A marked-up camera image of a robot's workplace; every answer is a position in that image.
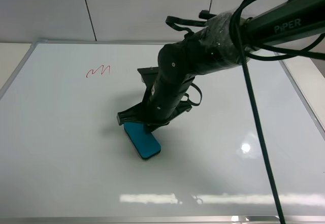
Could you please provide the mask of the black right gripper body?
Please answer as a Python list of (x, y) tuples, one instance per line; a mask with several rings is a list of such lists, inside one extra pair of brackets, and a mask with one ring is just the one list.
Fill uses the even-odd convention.
[(119, 125), (141, 123), (146, 126), (164, 126), (185, 111), (192, 108), (191, 102), (182, 101), (194, 76), (182, 78), (181, 82), (172, 83), (163, 77), (158, 67), (139, 68), (146, 90), (140, 103), (117, 113)]

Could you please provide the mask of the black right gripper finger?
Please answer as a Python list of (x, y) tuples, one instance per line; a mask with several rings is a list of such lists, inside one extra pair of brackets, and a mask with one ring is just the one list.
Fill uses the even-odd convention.
[(149, 125), (149, 124), (144, 125), (144, 131), (146, 133), (151, 133), (151, 132), (155, 131), (158, 128), (159, 128), (158, 125)]

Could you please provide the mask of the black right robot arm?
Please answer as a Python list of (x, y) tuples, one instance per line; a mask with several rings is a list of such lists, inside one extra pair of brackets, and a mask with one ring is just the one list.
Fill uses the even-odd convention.
[(164, 45), (156, 67), (139, 69), (146, 85), (143, 99), (117, 114), (119, 125), (141, 124), (147, 133), (165, 126), (196, 105), (183, 100), (196, 76), (241, 66), (260, 132), (248, 60), (324, 59), (313, 51), (324, 40), (324, 0), (243, 0), (234, 11), (202, 11), (199, 20), (169, 16), (166, 24), (184, 31), (184, 39)]

